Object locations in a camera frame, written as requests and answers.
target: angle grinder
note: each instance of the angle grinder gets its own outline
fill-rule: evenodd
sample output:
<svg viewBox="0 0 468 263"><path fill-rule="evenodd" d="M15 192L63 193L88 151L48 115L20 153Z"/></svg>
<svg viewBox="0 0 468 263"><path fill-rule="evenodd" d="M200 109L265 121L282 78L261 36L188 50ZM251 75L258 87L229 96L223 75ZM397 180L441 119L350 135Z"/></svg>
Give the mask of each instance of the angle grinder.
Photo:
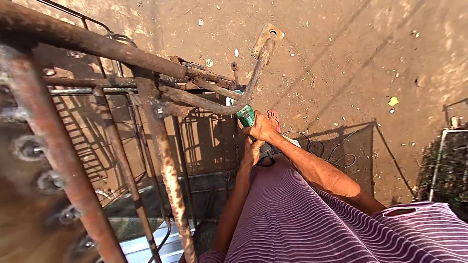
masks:
<svg viewBox="0 0 468 263"><path fill-rule="evenodd" d="M234 92L239 93L242 95L242 91L240 90L235 90ZM236 100L227 97L226 98L226 106L231 106ZM244 127L250 127L254 125L254 120L255 120L255 113L254 110L250 105L245 105L244 108L242 108L240 111L236 112L236 117L241 121L242 126ZM254 138L252 135L247 135L250 137L252 140L252 143L255 142L257 139ZM273 146L269 143L265 143L260 147L260 152L261 153L266 153L268 157L271 160L271 164L275 163L275 160L273 159Z"/></svg>

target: man's left hand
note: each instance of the man's left hand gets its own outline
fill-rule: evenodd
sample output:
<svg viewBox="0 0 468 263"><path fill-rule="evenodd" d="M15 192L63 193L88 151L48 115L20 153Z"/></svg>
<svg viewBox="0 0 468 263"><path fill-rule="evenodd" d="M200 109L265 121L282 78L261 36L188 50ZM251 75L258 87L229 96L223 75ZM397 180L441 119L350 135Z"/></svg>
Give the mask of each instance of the man's left hand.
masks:
<svg viewBox="0 0 468 263"><path fill-rule="evenodd" d="M260 158L260 147L264 144L264 141L257 140L252 143L252 139L247 136L245 139L245 152L242 158L242 163L246 166L252 167L257 164L258 158Z"/></svg>

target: metal mounting plate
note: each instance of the metal mounting plate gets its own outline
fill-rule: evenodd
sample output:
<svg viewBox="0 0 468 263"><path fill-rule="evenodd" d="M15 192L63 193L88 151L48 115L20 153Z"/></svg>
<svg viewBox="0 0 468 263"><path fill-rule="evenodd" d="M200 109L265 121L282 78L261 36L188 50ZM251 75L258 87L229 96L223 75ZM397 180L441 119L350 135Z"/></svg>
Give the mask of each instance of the metal mounting plate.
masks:
<svg viewBox="0 0 468 263"><path fill-rule="evenodd" d="M275 47L273 48L273 51L271 52L270 58L268 59L268 62L266 63L267 65L270 63L271 58L273 57L273 54L275 53L276 49L279 47L279 42L283 40L285 34L279 30L279 28L275 27L274 25L270 23L266 23L265 26L262 29L262 32L260 32L260 35L257 38L257 42L255 43L254 47L252 48L252 52L250 53L252 57L255 59L258 59L260 56L260 50L262 49L263 45L265 44L266 40L268 38L273 38L275 40Z"/></svg>

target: flip flop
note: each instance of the flip flop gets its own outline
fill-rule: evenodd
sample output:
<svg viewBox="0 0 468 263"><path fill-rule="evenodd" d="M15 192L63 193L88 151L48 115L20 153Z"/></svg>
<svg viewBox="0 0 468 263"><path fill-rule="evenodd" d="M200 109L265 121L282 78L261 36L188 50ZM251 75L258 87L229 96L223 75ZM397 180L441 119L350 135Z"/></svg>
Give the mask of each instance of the flip flop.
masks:
<svg viewBox="0 0 468 263"><path fill-rule="evenodd" d="M269 110L266 112L266 115L268 116L269 114L271 113L271 117L276 121L277 125L276 125L276 130L279 132L279 120L277 117L275 117L273 114L276 114L276 116L279 116L278 112L276 112L275 110Z"/></svg>

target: purple striped shirt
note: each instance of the purple striped shirt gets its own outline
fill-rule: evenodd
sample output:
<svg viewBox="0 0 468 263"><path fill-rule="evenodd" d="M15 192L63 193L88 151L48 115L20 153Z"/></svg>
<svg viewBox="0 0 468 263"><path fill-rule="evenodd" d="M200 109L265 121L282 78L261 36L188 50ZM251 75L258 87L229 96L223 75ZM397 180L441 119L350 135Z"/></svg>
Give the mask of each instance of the purple striped shirt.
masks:
<svg viewBox="0 0 468 263"><path fill-rule="evenodd" d="M219 262L468 262L468 225L447 204L396 205L368 216L310 187L279 158L255 177L227 255ZM411 213L389 215L394 210Z"/></svg>

